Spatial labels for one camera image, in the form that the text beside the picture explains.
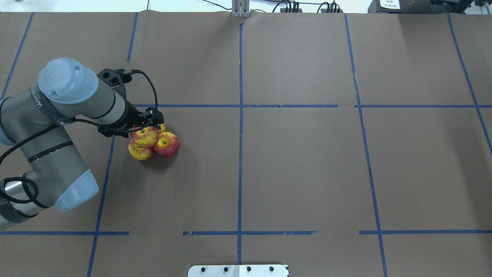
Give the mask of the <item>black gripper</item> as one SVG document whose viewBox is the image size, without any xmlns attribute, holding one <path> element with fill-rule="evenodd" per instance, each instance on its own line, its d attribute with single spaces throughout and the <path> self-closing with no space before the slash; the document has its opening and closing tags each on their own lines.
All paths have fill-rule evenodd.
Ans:
<svg viewBox="0 0 492 277">
<path fill-rule="evenodd" d="M 137 125 L 159 127 L 164 123 L 165 118 L 158 109 L 146 109 L 144 112 L 139 112 L 130 102 L 125 102 L 123 114 L 114 123 L 101 124 L 98 132 L 105 137 L 121 136 L 128 138 L 129 133 L 110 131 L 108 128 L 124 131 L 130 130 Z"/>
</svg>

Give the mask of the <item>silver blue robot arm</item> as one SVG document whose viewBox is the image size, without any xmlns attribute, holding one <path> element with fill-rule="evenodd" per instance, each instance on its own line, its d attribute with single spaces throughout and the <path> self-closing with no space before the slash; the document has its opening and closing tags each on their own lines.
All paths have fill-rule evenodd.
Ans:
<svg viewBox="0 0 492 277">
<path fill-rule="evenodd" d="M 100 190 L 91 169 L 66 131 L 73 123 L 95 126 L 105 137 L 129 137 L 164 123 L 158 96 L 144 112 L 128 101 L 125 84 L 142 70 L 106 68 L 95 73 L 73 58 L 55 58 L 27 90 L 1 101 L 2 154 L 20 150 L 30 170 L 1 180 L 1 230 L 56 207 L 68 212 Z"/>
</svg>

